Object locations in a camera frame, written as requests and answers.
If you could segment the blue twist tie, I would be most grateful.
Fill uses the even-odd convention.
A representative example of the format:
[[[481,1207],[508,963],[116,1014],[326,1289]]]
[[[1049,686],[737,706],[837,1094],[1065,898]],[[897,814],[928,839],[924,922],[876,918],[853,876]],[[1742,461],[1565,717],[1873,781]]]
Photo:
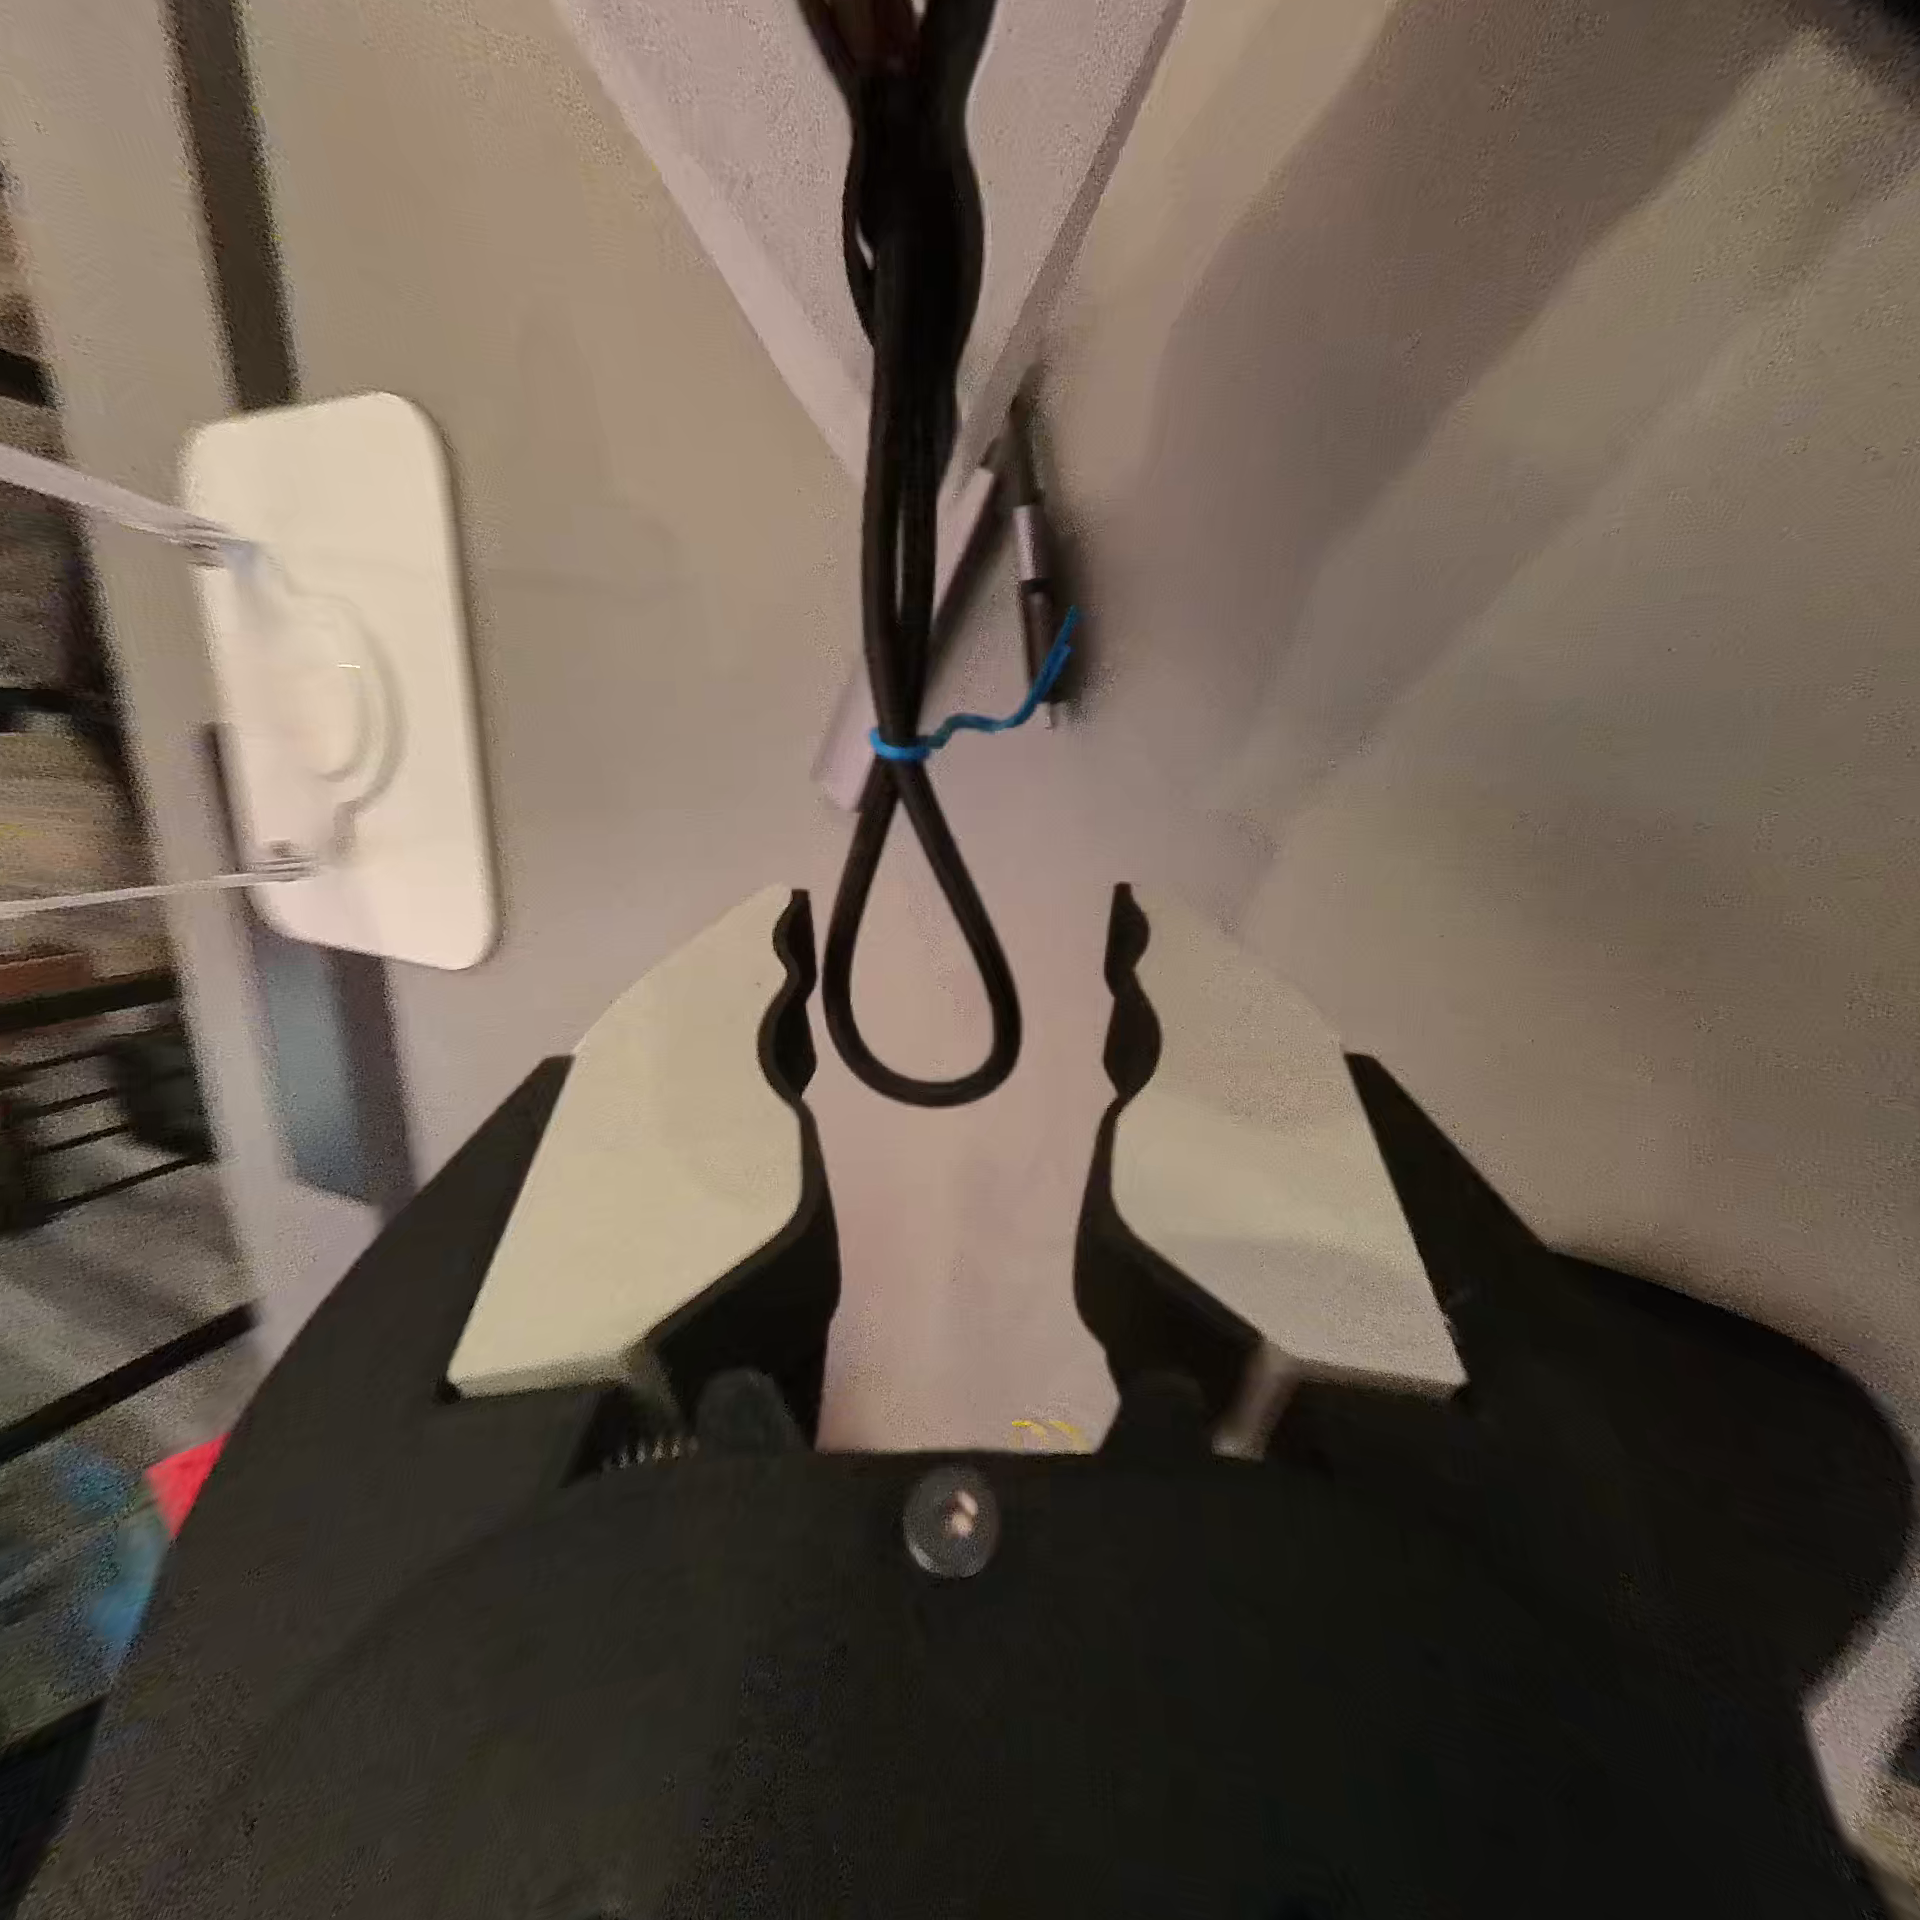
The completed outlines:
[[[1067,607],[1052,645],[1029,682],[1017,709],[1004,715],[988,715],[980,711],[952,711],[932,731],[912,738],[893,740],[880,726],[868,730],[868,746],[878,761],[887,763],[926,763],[942,753],[957,735],[1001,735],[1031,725],[1041,711],[1055,706],[1055,694],[1063,684],[1077,630],[1080,627],[1080,607]]]

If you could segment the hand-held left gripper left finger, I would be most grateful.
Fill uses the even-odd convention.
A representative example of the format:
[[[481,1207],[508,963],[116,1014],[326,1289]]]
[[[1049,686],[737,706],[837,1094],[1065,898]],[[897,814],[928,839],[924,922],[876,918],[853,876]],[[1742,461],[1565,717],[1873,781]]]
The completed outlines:
[[[452,1347],[459,1399],[612,1388],[687,1430],[712,1380],[753,1374],[819,1439],[843,1275],[815,974],[808,897],[768,886],[596,1017]]]

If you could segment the red storage bin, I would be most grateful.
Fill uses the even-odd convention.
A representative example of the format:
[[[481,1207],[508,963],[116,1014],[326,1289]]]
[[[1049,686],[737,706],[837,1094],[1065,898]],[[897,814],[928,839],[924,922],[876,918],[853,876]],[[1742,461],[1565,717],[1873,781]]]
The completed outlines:
[[[217,1430],[207,1439],[163,1455],[143,1469],[142,1483],[147,1498],[168,1538],[177,1535],[229,1439],[229,1430]]]

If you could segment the grey usb hub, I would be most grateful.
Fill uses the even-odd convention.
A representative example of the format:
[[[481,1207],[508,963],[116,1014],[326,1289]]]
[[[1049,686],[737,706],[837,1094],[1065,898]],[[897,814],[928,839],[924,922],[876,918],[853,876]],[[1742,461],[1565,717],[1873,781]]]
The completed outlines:
[[[944,650],[944,625],[956,595],[956,581],[961,575],[968,558],[976,553],[985,531],[990,527],[998,484],[1001,481],[992,461],[976,463],[965,476],[957,491],[952,491],[940,507],[932,619],[928,628],[931,666],[936,662],[940,652]],[[868,686],[868,670],[864,654],[854,650],[848,678],[831,709],[831,719],[812,763],[815,786],[820,786],[828,799],[838,809],[857,806],[857,795],[872,757],[868,742],[868,731],[872,726],[876,706]]]

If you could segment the white adjustable stand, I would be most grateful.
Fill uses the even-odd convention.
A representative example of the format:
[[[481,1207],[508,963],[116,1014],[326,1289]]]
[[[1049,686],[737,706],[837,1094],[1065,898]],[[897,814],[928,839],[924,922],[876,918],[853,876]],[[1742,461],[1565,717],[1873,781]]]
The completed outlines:
[[[4,483],[198,569],[229,871],[4,900],[4,922],[239,892],[284,938],[468,972],[497,934],[459,519],[441,433],[361,393],[200,426],[180,501],[6,447]]]

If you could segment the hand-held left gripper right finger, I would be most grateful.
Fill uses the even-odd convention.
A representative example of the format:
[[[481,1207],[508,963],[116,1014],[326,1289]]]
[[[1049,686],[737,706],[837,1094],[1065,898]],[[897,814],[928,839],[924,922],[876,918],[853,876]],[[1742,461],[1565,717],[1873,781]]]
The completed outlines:
[[[1257,1455],[1303,1386],[1429,1403],[1467,1382],[1333,1021],[1176,897],[1117,884],[1111,1101],[1071,1301],[1117,1402],[1173,1386]]]

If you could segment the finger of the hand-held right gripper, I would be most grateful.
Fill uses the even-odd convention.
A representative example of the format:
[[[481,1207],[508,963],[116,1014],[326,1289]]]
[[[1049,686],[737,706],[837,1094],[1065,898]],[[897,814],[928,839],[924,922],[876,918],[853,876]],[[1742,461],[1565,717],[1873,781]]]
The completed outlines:
[[[790,2],[560,2],[591,74],[849,478],[872,358],[848,290],[846,102]]]
[[[997,4],[967,101],[980,284],[956,452],[985,452],[1071,274],[1181,2]]]

